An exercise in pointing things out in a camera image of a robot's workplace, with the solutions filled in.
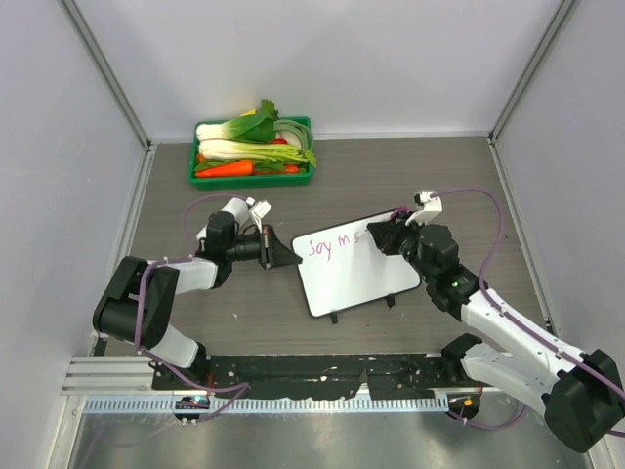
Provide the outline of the small whiteboard with black frame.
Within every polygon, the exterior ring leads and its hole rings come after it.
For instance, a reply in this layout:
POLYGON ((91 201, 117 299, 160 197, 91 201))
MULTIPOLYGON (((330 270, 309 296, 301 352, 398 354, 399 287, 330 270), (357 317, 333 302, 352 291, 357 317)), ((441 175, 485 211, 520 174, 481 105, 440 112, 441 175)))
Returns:
POLYGON ((370 223, 391 210, 295 236, 292 251, 302 258, 298 272, 310 314, 319 318, 416 289, 419 275, 399 256, 375 245, 370 223))

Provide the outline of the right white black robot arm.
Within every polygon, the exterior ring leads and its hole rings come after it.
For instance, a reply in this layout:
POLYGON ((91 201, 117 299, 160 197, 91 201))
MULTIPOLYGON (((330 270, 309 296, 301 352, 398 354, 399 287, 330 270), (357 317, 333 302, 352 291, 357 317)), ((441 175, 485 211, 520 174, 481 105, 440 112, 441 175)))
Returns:
POLYGON ((369 224, 376 247, 402 257, 441 311, 504 349, 461 336, 443 350, 446 382, 461 386, 471 379, 499 389, 540 414, 563 444, 580 453, 623 421, 624 389, 614 359, 571 346, 517 312, 461 263, 448 227, 405 219, 369 224))

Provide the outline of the pink white marker pen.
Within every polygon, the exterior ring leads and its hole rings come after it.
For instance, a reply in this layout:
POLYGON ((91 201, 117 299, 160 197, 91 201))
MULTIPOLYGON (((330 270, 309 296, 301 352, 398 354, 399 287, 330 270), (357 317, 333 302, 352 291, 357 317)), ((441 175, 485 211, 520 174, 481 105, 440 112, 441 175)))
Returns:
POLYGON ((397 207, 397 208, 396 208, 396 209, 395 209, 395 210, 394 210, 394 211, 390 214, 390 216, 389 216, 389 220, 390 220, 390 221, 392 221, 392 220, 396 219, 397 217, 399 217, 399 216, 403 216, 403 215, 405 215, 406 213, 409 213, 409 212, 410 212, 410 210, 409 210, 409 208, 408 208, 408 207, 406 207, 406 206, 400 206, 400 207, 397 207))

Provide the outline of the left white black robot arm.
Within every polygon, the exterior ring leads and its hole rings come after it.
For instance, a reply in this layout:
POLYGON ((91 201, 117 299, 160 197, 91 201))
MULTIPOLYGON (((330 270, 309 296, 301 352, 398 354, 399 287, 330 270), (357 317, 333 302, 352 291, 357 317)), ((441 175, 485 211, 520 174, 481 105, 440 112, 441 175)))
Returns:
POLYGON ((187 257, 124 257, 94 311, 94 329, 147 354, 186 389, 200 388, 209 374, 206 348, 170 323, 174 300, 222 286, 235 262, 256 261, 264 269, 301 264, 273 226, 262 223, 270 210, 265 200, 235 196, 209 215, 187 257))

